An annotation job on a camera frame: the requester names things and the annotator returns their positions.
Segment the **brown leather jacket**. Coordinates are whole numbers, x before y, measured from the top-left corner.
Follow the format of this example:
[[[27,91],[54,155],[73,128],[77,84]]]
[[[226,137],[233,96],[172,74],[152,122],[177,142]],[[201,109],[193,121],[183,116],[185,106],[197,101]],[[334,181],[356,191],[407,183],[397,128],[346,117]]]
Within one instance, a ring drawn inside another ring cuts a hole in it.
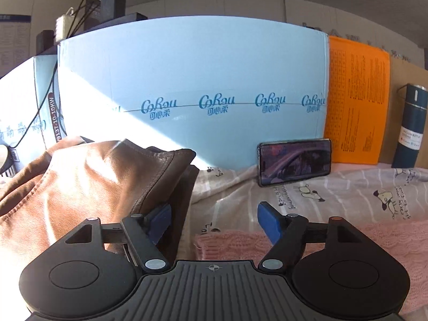
[[[169,203],[172,223],[158,248],[173,262],[198,169],[183,148],[129,140],[65,138],[1,185],[1,265],[27,265],[87,217],[118,223]]]

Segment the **pink knitted sweater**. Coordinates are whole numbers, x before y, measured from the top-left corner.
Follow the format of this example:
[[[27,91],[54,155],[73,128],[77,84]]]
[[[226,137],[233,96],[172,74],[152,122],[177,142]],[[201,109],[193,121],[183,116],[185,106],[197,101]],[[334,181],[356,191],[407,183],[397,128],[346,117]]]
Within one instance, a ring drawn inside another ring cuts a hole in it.
[[[399,315],[404,320],[426,320],[427,221],[371,223],[357,229],[371,241],[383,268],[395,263],[408,275],[409,288]],[[255,265],[273,246],[265,233],[241,230],[196,235],[193,242],[200,261],[251,260]]]

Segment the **cartoon dog print bedsheet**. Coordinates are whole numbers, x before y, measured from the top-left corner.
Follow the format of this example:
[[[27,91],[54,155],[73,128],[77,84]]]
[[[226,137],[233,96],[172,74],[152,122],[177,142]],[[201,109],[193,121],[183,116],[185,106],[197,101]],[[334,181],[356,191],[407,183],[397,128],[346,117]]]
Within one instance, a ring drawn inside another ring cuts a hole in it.
[[[379,167],[265,188],[256,167],[201,171],[178,258],[258,262],[271,248],[258,223],[261,201],[314,223],[343,217],[402,263],[427,261],[427,170]]]

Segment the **black smartphone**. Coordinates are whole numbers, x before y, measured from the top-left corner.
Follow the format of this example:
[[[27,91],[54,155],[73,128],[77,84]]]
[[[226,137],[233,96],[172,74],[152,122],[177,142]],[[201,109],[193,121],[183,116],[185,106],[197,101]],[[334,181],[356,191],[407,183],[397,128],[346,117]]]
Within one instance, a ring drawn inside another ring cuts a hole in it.
[[[274,186],[331,173],[332,143],[327,138],[260,143],[258,185]]]

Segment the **dark blue vacuum bottle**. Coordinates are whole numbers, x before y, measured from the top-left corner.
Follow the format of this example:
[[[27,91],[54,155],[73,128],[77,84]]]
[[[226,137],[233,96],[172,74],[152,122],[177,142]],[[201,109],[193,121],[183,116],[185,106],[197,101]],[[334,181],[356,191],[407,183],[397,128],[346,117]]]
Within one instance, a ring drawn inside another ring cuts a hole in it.
[[[427,119],[427,89],[408,83],[404,86],[403,118],[398,136],[398,144],[392,160],[392,168],[412,168],[416,164],[422,146],[424,127]]]

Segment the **light blue tissue carton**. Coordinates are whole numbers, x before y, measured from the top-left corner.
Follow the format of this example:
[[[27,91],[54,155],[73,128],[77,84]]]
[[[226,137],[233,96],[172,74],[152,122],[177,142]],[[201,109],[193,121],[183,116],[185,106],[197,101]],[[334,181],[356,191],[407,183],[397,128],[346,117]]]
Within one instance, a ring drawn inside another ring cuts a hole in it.
[[[239,170],[260,143],[321,138],[329,39],[245,17],[166,17],[59,45],[69,135],[190,148],[198,167]]]

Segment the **orange printed box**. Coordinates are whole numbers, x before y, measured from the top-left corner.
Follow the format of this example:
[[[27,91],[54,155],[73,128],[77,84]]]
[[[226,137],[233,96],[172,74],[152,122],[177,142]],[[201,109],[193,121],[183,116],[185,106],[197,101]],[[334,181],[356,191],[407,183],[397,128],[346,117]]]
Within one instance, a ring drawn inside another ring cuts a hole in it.
[[[383,49],[329,37],[324,137],[334,163],[375,165],[387,123],[390,57]]]

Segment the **brown cardboard box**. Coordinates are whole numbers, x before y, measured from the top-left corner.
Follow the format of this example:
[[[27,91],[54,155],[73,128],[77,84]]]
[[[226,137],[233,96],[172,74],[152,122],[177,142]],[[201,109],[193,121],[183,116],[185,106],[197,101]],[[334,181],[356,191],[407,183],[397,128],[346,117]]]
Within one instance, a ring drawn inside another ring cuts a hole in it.
[[[405,60],[391,56],[387,122],[379,163],[390,165],[395,155],[403,118],[407,84],[416,84],[427,89],[427,71]]]

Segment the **white power strip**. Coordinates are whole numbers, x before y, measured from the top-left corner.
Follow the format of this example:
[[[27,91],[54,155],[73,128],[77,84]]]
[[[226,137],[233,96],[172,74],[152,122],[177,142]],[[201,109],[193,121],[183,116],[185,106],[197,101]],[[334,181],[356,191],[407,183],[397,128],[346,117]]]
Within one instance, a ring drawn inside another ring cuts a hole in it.
[[[71,35],[75,21],[75,9],[70,7],[62,16],[58,17],[55,25],[55,42],[59,43]]]

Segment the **black power adapter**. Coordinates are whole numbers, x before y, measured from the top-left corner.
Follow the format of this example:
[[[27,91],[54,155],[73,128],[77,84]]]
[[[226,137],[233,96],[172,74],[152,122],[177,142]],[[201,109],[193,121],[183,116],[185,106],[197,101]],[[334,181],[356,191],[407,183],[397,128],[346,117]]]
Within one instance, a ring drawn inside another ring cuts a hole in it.
[[[127,0],[86,0],[83,29],[89,30],[104,22],[123,17]]]

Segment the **wall notice board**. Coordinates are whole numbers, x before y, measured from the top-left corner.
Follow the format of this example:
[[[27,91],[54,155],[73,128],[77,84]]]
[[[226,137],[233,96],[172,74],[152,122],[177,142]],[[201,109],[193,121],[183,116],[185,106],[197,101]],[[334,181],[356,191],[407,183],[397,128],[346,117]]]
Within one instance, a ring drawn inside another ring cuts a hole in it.
[[[31,16],[1,14],[0,76],[4,77],[29,57]]]

